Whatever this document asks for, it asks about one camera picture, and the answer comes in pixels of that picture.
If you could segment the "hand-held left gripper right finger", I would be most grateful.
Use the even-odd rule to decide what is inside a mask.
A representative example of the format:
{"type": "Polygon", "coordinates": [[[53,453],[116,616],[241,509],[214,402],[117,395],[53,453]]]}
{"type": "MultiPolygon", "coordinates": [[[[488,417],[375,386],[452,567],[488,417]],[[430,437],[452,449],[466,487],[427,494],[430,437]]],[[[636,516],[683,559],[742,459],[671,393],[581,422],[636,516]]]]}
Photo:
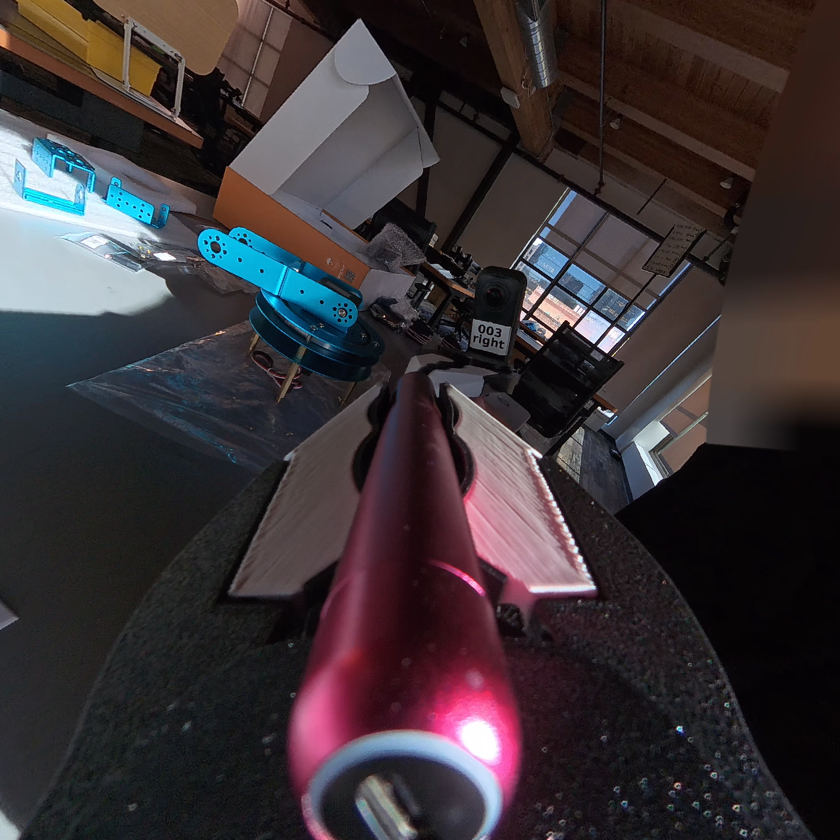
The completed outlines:
{"type": "Polygon", "coordinates": [[[465,509],[476,552],[507,580],[501,599],[594,597],[595,583],[539,468],[539,452],[451,385],[455,433],[475,475],[465,509]]]}

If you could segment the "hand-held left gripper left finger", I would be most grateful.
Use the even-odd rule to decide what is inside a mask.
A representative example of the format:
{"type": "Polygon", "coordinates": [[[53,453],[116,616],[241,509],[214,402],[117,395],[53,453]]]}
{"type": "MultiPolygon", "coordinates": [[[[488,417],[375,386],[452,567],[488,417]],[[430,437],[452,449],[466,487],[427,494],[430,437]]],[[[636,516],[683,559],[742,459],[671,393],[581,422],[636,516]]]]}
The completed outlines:
{"type": "Polygon", "coordinates": [[[285,457],[287,470],[229,587],[232,597],[293,596],[340,558],[361,496],[354,459],[382,392],[386,385],[373,385],[285,457]]]}

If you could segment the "red electric screwdriver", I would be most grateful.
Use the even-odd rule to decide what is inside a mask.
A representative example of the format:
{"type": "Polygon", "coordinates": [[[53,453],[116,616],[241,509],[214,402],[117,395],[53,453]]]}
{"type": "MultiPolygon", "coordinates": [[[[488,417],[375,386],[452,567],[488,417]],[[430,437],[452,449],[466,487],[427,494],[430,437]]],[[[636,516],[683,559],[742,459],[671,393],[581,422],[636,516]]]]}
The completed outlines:
{"type": "Polygon", "coordinates": [[[406,374],[290,714],[314,838],[488,838],[522,730],[434,387],[406,374]]]}

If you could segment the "blue toy robot arm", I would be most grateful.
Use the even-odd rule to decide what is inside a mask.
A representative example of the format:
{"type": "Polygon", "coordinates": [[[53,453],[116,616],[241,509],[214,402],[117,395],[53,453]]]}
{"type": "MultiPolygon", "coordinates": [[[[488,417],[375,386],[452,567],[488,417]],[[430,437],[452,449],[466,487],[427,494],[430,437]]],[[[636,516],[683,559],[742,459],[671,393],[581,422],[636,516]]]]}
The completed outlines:
{"type": "Polygon", "coordinates": [[[371,375],[384,346],[359,324],[357,289],[244,227],[205,228],[196,244],[210,265],[257,287],[250,325],[289,360],[278,400],[304,371],[352,385],[371,375]]]}

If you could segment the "large clear plastic bag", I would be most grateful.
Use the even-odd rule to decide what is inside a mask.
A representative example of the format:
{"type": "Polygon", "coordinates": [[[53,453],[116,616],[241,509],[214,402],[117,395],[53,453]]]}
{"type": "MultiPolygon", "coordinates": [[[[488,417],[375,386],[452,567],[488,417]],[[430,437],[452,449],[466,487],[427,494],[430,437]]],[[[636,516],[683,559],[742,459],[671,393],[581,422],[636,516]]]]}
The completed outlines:
{"type": "Polygon", "coordinates": [[[247,355],[247,322],[70,385],[100,406],[205,454],[259,472],[342,410],[350,384],[315,374],[279,386],[247,355]]]}

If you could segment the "large paned window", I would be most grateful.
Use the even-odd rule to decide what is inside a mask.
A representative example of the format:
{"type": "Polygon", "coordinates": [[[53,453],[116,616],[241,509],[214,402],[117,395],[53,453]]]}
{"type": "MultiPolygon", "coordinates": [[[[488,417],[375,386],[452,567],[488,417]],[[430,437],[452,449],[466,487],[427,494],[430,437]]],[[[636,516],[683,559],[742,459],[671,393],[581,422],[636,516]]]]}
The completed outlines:
{"type": "Polygon", "coordinates": [[[513,264],[527,280],[521,329],[545,343],[567,322],[600,350],[615,352],[690,269],[683,261],[671,277],[645,270],[657,246],[566,190],[513,264]]]}

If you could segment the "black mesh office chair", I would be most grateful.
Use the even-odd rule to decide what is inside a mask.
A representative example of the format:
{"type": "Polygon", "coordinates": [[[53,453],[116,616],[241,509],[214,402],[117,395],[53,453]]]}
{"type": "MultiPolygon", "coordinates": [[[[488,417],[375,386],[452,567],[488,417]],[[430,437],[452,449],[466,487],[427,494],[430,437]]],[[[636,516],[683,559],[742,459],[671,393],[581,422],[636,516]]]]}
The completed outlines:
{"type": "Polygon", "coordinates": [[[624,366],[565,322],[521,371],[513,399],[529,414],[528,423],[553,438],[546,456],[563,444],[595,410],[595,394],[624,366]]]}

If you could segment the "bubble wrap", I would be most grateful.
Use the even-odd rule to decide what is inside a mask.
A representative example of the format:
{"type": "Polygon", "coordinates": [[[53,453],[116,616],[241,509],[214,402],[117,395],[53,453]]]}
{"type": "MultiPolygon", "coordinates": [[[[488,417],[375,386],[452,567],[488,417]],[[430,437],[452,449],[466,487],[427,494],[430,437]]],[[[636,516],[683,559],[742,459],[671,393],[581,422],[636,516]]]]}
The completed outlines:
{"type": "Polygon", "coordinates": [[[420,266],[426,261],[426,251],[436,225],[412,226],[408,230],[394,222],[384,224],[369,244],[363,248],[367,259],[382,263],[388,270],[420,266]]]}

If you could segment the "open white cardboard box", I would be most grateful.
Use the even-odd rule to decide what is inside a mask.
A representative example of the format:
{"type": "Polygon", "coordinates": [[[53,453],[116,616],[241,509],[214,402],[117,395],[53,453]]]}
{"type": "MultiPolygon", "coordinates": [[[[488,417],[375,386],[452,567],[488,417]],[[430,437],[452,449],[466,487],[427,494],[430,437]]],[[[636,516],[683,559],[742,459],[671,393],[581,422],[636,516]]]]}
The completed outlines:
{"type": "Polygon", "coordinates": [[[227,167],[213,217],[360,289],[366,306],[401,299],[414,276],[368,257],[354,230],[438,161],[358,19],[227,167]]]}

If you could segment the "group of small screw bags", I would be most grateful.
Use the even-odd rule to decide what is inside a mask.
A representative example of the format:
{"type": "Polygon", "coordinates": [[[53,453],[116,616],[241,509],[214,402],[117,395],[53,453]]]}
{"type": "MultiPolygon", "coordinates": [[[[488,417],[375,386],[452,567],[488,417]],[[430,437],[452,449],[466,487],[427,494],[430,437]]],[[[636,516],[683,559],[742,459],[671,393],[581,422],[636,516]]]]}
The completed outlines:
{"type": "Polygon", "coordinates": [[[209,278],[211,276],[206,261],[194,248],[168,245],[142,238],[130,239],[128,243],[123,243],[112,236],[93,231],[63,234],[57,238],[80,246],[131,272],[147,270],[162,277],[195,275],[209,278]]]}

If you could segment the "plywood chair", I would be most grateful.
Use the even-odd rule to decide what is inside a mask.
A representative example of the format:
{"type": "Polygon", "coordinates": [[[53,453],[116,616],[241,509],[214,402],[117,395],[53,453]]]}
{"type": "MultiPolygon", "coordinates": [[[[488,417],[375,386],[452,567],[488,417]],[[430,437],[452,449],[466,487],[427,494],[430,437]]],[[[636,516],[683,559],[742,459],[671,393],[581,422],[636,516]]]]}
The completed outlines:
{"type": "Polygon", "coordinates": [[[122,23],[121,87],[123,91],[159,113],[162,106],[135,90],[130,82],[130,48],[133,35],[161,48],[176,62],[175,100],[168,116],[179,123],[186,69],[210,73],[234,32],[239,17],[237,1],[97,1],[97,5],[122,23]]]}

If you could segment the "yellow plastic bin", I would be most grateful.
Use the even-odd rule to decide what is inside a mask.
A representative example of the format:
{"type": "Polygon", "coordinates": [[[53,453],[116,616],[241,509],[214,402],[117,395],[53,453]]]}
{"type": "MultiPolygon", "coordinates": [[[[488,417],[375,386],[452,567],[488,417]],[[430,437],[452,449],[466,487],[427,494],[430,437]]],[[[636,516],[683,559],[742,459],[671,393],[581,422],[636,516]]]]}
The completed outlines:
{"type": "MultiPolygon", "coordinates": [[[[63,1],[18,1],[18,11],[90,67],[122,81],[123,33],[114,34],[105,25],[83,18],[63,1]]],[[[130,51],[130,84],[150,96],[161,65],[135,47],[130,51]]]]}

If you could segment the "wall whiteboard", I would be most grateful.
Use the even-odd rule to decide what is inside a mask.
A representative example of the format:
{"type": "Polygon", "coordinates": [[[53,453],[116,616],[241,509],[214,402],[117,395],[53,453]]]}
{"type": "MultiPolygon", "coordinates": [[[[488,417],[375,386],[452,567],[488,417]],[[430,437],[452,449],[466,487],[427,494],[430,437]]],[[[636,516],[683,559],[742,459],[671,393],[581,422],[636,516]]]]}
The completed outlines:
{"type": "Polygon", "coordinates": [[[663,242],[643,265],[643,270],[660,277],[671,278],[691,249],[706,233],[695,224],[675,224],[663,242]]]}

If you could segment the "silver ceiling duct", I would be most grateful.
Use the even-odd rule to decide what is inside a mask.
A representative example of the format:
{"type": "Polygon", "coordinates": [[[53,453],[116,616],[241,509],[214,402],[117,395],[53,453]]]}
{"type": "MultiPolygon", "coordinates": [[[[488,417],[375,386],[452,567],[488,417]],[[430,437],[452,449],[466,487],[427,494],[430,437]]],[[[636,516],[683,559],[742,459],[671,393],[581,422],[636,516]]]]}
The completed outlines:
{"type": "Polygon", "coordinates": [[[554,1],[516,1],[518,24],[535,88],[549,88],[558,77],[554,1]]]}

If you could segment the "blue perforated metal bracket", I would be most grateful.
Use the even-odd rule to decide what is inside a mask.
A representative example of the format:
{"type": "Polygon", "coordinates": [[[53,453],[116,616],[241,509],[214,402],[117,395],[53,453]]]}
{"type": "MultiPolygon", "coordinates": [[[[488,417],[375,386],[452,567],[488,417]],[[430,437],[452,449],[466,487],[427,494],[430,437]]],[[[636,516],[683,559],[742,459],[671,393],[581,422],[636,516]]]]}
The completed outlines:
{"type": "Polygon", "coordinates": [[[87,192],[93,193],[95,191],[95,168],[85,158],[64,144],[43,137],[35,138],[33,140],[31,156],[33,162],[48,177],[54,175],[56,164],[61,163],[66,167],[68,173],[71,174],[74,171],[79,171],[83,174],[86,179],[84,183],[87,192]]]}
{"type": "Polygon", "coordinates": [[[124,189],[121,180],[116,176],[112,177],[108,186],[106,204],[153,228],[163,228],[167,225],[170,214],[169,205],[161,203],[156,206],[145,201],[140,196],[124,189]]]}

